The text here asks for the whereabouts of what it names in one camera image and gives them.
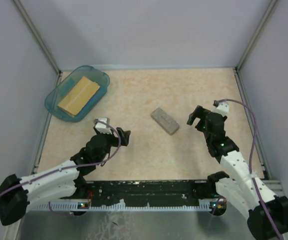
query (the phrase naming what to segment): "gray wall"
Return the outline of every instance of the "gray wall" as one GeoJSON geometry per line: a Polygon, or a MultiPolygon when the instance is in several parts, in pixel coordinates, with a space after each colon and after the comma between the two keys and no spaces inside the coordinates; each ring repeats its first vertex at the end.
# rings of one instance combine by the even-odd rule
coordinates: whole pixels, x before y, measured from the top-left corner
{"type": "Polygon", "coordinates": [[[29,173],[46,117],[43,101],[55,81],[11,1],[0,0],[0,184],[29,173]]]}
{"type": "Polygon", "coordinates": [[[269,2],[22,1],[62,70],[236,66],[269,2]]]}
{"type": "Polygon", "coordinates": [[[280,1],[242,69],[269,166],[288,197],[288,1],[280,1]]]}

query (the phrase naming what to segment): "blue plastic tray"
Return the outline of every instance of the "blue plastic tray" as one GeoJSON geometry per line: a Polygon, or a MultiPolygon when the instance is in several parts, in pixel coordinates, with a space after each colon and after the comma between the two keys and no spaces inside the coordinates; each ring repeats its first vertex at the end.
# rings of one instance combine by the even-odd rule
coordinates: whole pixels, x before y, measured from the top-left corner
{"type": "Polygon", "coordinates": [[[92,66],[81,66],[68,75],[45,99],[46,109],[55,117],[66,122],[81,121],[106,94],[110,83],[109,76],[92,66]],[[71,91],[71,89],[85,76],[96,82],[100,88],[97,93],[88,101],[76,116],[70,116],[65,111],[57,107],[58,103],[71,91]]]}

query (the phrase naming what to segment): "beige table surface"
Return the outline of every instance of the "beige table surface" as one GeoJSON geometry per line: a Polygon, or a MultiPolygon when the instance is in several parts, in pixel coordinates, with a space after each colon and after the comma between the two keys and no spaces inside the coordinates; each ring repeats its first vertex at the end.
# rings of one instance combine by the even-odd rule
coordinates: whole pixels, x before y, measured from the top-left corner
{"type": "MultiPolygon", "coordinates": [[[[95,134],[92,121],[99,117],[110,118],[114,127],[131,130],[130,143],[104,167],[85,176],[86,180],[195,180],[224,170],[210,157],[203,134],[186,122],[197,105],[212,110],[213,100],[241,100],[231,68],[106,73],[111,79],[108,92],[82,121],[51,118],[39,172],[61,164],[84,147],[95,134]],[[179,123],[174,135],[168,135],[150,117],[158,107],[179,123]]],[[[225,130],[248,161],[252,135],[242,106],[230,103],[225,130]]],[[[257,152],[253,168],[263,177],[257,152]]]]}

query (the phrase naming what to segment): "purple cable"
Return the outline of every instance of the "purple cable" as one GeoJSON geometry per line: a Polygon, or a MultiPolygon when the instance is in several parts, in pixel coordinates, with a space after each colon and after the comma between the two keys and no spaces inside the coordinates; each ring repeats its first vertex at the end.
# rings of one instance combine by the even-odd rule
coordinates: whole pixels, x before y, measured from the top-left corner
{"type": "Polygon", "coordinates": [[[41,176],[38,176],[38,177],[32,179],[31,181],[25,181],[25,182],[22,182],[21,184],[17,184],[17,185],[14,185],[14,186],[8,188],[7,190],[5,190],[5,191],[3,191],[3,192],[0,193],[0,198],[1,198],[2,196],[4,196],[5,194],[9,193],[10,191],[16,189],[16,188],[19,188],[19,187],[21,187],[21,186],[23,186],[23,185],[26,185],[26,184],[30,184],[30,183],[32,183],[32,182],[35,182],[35,181],[37,181],[37,180],[39,180],[39,179],[42,179],[42,178],[44,178],[44,177],[47,177],[47,176],[49,176],[49,175],[51,175],[51,174],[53,174],[53,173],[55,173],[55,172],[58,172],[58,171],[61,172],[61,171],[63,171],[63,170],[71,169],[71,168],[72,168],[72,169],[74,169],[74,168],[76,169],[76,168],[80,168],[80,167],[83,168],[83,167],[96,166],[96,165],[104,164],[104,163],[106,163],[108,160],[112,159],[112,158],[116,155],[116,153],[118,152],[118,150],[119,150],[120,147],[121,147],[122,140],[121,140],[121,138],[120,138],[120,135],[118,134],[118,131],[117,131],[116,129],[114,129],[111,125],[109,125],[109,124],[107,124],[107,123],[105,123],[105,122],[99,121],[99,120],[97,120],[97,119],[95,120],[95,122],[100,123],[100,124],[104,124],[105,126],[109,127],[114,133],[116,133],[116,135],[117,135],[117,137],[118,137],[118,146],[117,146],[115,152],[113,152],[113,154],[112,154],[110,157],[108,157],[108,158],[107,158],[106,160],[104,160],[104,161],[97,162],[97,163],[95,162],[95,163],[88,163],[88,164],[80,164],[80,165],[75,165],[75,166],[62,167],[61,169],[55,169],[55,170],[50,171],[50,172],[47,172],[47,173],[45,173],[45,174],[43,174],[43,175],[41,175],[41,176]]]}
{"type": "MultiPolygon", "coordinates": [[[[256,143],[256,138],[257,138],[257,121],[256,121],[256,118],[255,118],[255,114],[250,109],[249,106],[247,106],[246,104],[244,104],[241,101],[237,101],[237,100],[233,100],[233,99],[221,99],[218,102],[219,103],[221,103],[221,102],[234,102],[234,103],[240,104],[240,105],[244,106],[248,110],[248,112],[252,115],[252,117],[254,119],[254,136],[253,136],[252,148],[251,148],[250,154],[249,154],[249,172],[250,172],[250,174],[252,174],[253,173],[252,159],[253,159],[253,153],[254,153],[255,143],[256,143]]],[[[264,202],[264,200],[262,198],[262,195],[260,194],[260,191],[259,191],[259,188],[258,188],[258,185],[256,183],[255,178],[252,177],[252,180],[253,180],[253,183],[254,183],[254,186],[255,186],[255,189],[256,189],[256,193],[257,193],[258,198],[259,198],[259,202],[262,205],[263,210],[264,210],[265,214],[267,215],[267,218],[268,218],[269,222],[271,223],[273,229],[275,230],[275,233],[277,234],[278,238],[280,240],[284,240],[283,235],[279,232],[279,230],[278,230],[276,224],[274,223],[274,220],[273,220],[272,216],[270,215],[269,210],[268,210],[268,208],[267,208],[267,206],[266,206],[266,204],[265,204],[265,202],[264,202]]]]}
{"type": "Polygon", "coordinates": [[[58,213],[58,212],[55,212],[53,209],[52,209],[52,206],[50,205],[50,201],[48,202],[48,209],[55,215],[59,216],[59,217],[62,217],[62,218],[70,218],[70,217],[74,217],[73,214],[61,214],[61,213],[58,213]]]}

